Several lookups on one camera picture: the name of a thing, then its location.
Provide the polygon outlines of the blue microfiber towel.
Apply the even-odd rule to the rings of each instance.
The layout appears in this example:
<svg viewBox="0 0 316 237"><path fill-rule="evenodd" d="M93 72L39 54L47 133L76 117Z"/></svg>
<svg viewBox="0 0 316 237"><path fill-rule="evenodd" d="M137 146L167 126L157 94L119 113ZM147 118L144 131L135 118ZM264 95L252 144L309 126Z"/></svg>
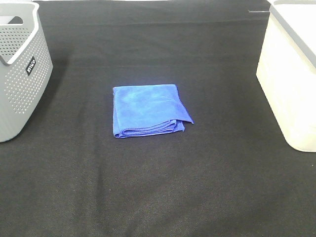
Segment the blue microfiber towel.
<svg viewBox="0 0 316 237"><path fill-rule="evenodd" d="M194 123L174 84L113 88L113 135L144 137L184 131Z"/></svg>

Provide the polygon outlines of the black fabric table cover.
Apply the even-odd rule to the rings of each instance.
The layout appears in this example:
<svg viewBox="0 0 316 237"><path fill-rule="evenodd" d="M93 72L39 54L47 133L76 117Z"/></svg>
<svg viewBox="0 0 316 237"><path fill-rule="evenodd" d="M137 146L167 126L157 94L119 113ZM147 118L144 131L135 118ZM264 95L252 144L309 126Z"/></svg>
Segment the black fabric table cover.
<svg viewBox="0 0 316 237"><path fill-rule="evenodd" d="M257 81L265 0L40 1L53 62L0 146L3 237L313 237L316 156ZM185 131L117 139L113 88L175 84Z"/></svg>

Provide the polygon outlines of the white plastic storage bin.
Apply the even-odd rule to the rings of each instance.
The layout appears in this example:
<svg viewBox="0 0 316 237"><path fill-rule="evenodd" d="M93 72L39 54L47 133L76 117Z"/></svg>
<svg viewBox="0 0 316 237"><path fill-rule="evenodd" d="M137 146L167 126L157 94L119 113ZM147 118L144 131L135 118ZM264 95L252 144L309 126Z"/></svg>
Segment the white plastic storage bin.
<svg viewBox="0 0 316 237"><path fill-rule="evenodd" d="M256 71L286 142L316 150L316 2L276 0Z"/></svg>

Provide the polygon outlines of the grey perforated plastic basket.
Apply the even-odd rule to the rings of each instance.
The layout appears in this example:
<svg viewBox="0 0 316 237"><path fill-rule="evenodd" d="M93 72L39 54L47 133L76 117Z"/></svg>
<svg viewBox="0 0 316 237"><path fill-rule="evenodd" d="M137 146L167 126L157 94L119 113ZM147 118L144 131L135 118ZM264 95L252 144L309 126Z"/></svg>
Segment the grey perforated plastic basket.
<svg viewBox="0 0 316 237"><path fill-rule="evenodd" d="M38 14L39 4L7 1L2 17L21 23L0 26L0 140L6 142L23 129L49 82L53 64Z"/></svg>

